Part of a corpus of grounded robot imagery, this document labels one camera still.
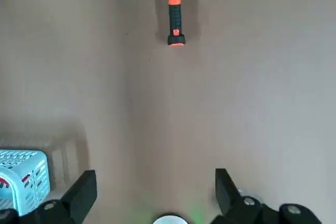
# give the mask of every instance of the plastic basket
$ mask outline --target plastic basket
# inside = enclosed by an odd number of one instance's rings
[[[33,211],[50,192],[47,157],[40,151],[0,150],[0,209],[20,216]]]

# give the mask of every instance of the beige wall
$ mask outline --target beige wall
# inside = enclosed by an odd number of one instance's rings
[[[0,0],[1,130],[80,128],[101,223],[210,220],[215,167],[333,223],[335,1],[183,0],[186,48],[166,46],[166,9]]]

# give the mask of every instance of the rubber handle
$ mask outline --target rubber handle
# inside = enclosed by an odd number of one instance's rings
[[[182,34],[181,5],[169,5],[170,34],[178,36]]]

